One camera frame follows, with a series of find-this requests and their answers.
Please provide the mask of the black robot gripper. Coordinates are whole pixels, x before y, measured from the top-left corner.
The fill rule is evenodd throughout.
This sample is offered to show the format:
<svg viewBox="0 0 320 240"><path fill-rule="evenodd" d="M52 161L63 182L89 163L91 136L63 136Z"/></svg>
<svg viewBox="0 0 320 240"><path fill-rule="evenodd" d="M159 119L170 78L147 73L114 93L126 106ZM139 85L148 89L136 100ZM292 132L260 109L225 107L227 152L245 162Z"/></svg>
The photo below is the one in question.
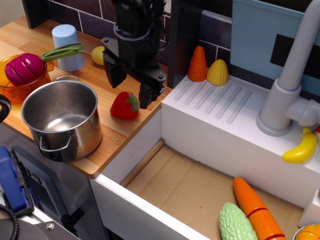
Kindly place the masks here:
<svg viewBox="0 0 320 240"><path fill-rule="evenodd" d="M117 88L131 75L140 85L139 103L141 109L156 101L165 92L167 79L157 63L157 54L167 48L160 46L161 33L166 35L162 22L154 22L145 35L135 37L114 28L117 38L104 37L103 63L108 81L113 89Z"/></svg>

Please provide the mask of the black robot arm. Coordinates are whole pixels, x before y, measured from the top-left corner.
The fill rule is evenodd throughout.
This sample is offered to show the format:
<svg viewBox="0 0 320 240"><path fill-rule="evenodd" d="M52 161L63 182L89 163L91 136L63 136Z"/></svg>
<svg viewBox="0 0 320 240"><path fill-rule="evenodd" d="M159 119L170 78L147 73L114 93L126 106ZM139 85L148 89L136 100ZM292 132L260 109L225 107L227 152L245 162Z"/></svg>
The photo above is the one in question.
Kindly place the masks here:
<svg viewBox="0 0 320 240"><path fill-rule="evenodd" d="M103 63L110 85L116 88L131 75L140 82L142 109L157 100L164 91L166 74L157 63L157 54L168 44L160 45L166 32L160 18L166 5L163 0L115 0L116 38L104 37Z"/></svg>

